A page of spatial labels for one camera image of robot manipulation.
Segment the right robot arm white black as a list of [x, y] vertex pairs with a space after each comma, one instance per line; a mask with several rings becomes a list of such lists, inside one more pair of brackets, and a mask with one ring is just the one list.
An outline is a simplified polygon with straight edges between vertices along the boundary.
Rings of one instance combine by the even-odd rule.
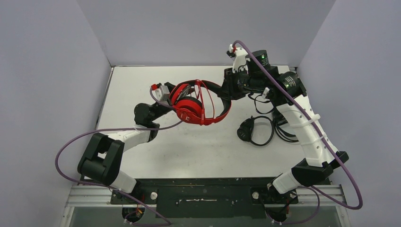
[[305, 155], [300, 163], [270, 183], [267, 194], [271, 201], [280, 202], [288, 191], [299, 186], [309, 187], [324, 181], [340, 166], [338, 160], [348, 161], [348, 154], [339, 151], [323, 131], [318, 122], [320, 116], [313, 112], [306, 89], [296, 73], [280, 73], [278, 67], [270, 65], [266, 50], [253, 52], [262, 70], [243, 48], [227, 51], [227, 55], [234, 63], [225, 70], [219, 96], [238, 100], [248, 93], [262, 94], [267, 88], [273, 113], [288, 122]]

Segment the large black blue headphones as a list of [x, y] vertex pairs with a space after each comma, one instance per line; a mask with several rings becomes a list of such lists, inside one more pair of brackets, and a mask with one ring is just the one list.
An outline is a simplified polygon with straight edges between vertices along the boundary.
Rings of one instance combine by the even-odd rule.
[[276, 132], [276, 134], [280, 139], [288, 143], [299, 142], [295, 134], [292, 134], [282, 128], [282, 126], [286, 126], [288, 122], [277, 109], [273, 110], [272, 117], [273, 117], [274, 131]]

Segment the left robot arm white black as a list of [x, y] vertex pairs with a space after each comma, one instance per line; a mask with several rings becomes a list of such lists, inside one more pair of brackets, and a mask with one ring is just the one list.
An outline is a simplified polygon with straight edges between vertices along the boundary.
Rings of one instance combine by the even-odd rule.
[[151, 88], [150, 93], [156, 102], [152, 105], [139, 103], [134, 107], [133, 129], [118, 129], [109, 134], [94, 133], [78, 163], [78, 173], [123, 191], [123, 198], [129, 203], [138, 202], [141, 189], [136, 187], [137, 180], [120, 169], [123, 153], [157, 136], [160, 125], [154, 121], [172, 110], [166, 101], [173, 88], [174, 85], [169, 82]]

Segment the red headphones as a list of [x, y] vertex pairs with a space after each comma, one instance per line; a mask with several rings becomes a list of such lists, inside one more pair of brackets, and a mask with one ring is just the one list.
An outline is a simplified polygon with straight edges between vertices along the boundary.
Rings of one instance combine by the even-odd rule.
[[[194, 92], [194, 87], [199, 88], [198, 95], [201, 100], [190, 96]], [[188, 80], [176, 85], [169, 95], [169, 104], [176, 112], [178, 118], [183, 122], [197, 125], [211, 125], [222, 121], [231, 109], [231, 100], [221, 99], [223, 104], [223, 111], [219, 116], [207, 118], [205, 115], [205, 107], [203, 103], [203, 96], [201, 88], [204, 87], [207, 93], [210, 92], [218, 94], [222, 87], [214, 82], [207, 80]]]

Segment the small black headphones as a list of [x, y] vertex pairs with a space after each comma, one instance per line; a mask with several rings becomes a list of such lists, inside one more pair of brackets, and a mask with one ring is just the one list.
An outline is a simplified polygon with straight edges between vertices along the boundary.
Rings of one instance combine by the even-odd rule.
[[[269, 136], [268, 140], [263, 144], [256, 143], [252, 140], [253, 130], [254, 130], [254, 126], [255, 126], [255, 120], [257, 120], [257, 119], [266, 119], [270, 122], [270, 126], [271, 126], [270, 136]], [[275, 129], [275, 126], [274, 126], [274, 123], [271, 118], [269, 118], [267, 116], [256, 116], [256, 117], [251, 116], [250, 118], [246, 119], [245, 121], [243, 121], [240, 124], [236, 133], [240, 140], [242, 140], [244, 142], [250, 142], [251, 144], [258, 146], [258, 147], [263, 147], [263, 146], [268, 145], [271, 142], [271, 140], [273, 139], [274, 129]]]

